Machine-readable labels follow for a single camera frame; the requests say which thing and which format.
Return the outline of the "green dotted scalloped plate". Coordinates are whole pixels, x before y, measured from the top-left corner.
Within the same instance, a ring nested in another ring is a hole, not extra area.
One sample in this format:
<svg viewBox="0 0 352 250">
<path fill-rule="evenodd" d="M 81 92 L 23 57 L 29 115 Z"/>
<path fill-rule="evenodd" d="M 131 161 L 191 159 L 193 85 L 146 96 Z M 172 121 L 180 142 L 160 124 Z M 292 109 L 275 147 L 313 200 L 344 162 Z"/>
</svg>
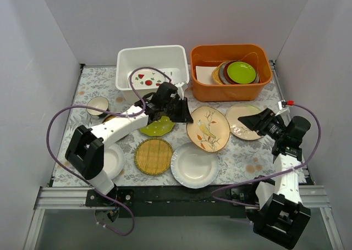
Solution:
<svg viewBox="0 0 352 250">
<path fill-rule="evenodd" d="M 171 132 L 174 125 L 175 123 L 172 122 L 169 117 L 163 116 L 159 120 L 140 128 L 139 131 L 150 137 L 160 137 Z"/>
</svg>

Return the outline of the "white watermelon pattern plate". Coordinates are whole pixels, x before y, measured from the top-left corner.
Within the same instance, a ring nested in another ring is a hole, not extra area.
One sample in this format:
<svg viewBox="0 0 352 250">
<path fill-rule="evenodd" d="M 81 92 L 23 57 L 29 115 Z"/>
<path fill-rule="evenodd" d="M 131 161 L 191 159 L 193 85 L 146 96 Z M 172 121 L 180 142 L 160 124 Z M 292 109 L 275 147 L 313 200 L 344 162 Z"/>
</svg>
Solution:
<svg viewBox="0 0 352 250">
<path fill-rule="evenodd" d="M 134 89 L 155 88 L 167 81 L 168 79 L 164 75 L 150 69 L 141 69 L 131 75 Z"/>
</svg>

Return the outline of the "beige bird pattern plate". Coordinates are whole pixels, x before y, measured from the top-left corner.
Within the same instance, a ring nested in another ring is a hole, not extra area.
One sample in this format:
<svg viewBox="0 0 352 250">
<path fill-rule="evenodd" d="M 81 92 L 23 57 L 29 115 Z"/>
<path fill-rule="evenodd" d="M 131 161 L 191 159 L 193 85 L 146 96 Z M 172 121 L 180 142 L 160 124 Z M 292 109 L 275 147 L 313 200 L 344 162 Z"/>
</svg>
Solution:
<svg viewBox="0 0 352 250">
<path fill-rule="evenodd" d="M 193 123 L 186 126 L 189 139 L 206 152 L 218 152 L 230 138 L 230 126 L 225 116 L 209 106 L 196 108 L 191 116 Z"/>
</svg>

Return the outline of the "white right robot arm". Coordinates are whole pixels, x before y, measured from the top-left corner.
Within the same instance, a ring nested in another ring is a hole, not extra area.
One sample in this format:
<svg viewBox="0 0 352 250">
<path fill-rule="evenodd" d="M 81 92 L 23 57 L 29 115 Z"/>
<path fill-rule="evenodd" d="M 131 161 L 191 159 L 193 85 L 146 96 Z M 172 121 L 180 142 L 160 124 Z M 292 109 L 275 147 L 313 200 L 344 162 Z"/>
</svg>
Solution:
<svg viewBox="0 0 352 250">
<path fill-rule="evenodd" d="M 310 122 L 295 116 L 288 125 L 270 109 L 238 119 L 251 131 L 274 140 L 272 154 L 277 176 L 254 184 L 249 199 L 259 205 L 248 213 L 254 233 L 286 248 L 293 249 L 311 217 L 299 193 L 299 172 L 302 162 L 300 145 L 310 129 Z"/>
</svg>

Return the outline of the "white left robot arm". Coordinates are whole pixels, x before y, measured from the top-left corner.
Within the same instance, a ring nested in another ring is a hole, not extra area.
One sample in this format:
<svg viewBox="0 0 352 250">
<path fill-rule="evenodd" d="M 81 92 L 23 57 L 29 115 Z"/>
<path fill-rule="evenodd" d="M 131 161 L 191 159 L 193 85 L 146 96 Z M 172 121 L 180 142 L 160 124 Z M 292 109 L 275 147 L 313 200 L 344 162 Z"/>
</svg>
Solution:
<svg viewBox="0 0 352 250">
<path fill-rule="evenodd" d="M 103 169 L 105 149 L 162 116 L 174 123 L 192 123 L 184 96 L 187 88 L 185 82 L 163 82 L 156 92 L 138 95 L 139 100 L 116 118 L 91 128 L 81 125 L 75 129 L 65 158 L 99 192 L 98 199 L 103 205 L 113 205 L 117 199 L 115 184 Z"/>
</svg>

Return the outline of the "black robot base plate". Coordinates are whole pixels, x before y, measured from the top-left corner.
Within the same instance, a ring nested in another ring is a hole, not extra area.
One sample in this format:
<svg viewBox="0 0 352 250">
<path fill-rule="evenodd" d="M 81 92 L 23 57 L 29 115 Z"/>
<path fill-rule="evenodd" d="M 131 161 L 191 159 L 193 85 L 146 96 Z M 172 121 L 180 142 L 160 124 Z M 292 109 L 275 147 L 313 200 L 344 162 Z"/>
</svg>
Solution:
<svg viewBox="0 0 352 250">
<path fill-rule="evenodd" d="M 157 216 L 229 216 L 246 218 L 246 209 L 238 204 L 230 204 L 215 200 L 214 190 L 225 185 L 209 185 L 200 189 L 185 186 L 125 186 L 118 187 L 107 196 L 126 205 L 135 217 Z M 233 202 L 255 205 L 258 199 L 252 185 L 226 189 L 215 194 L 216 197 Z M 88 190 L 85 200 L 86 207 L 109 210 L 119 207 L 116 203 Z M 119 216 L 128 218 L 130 214 L 119 207 Z"/>
</svg>

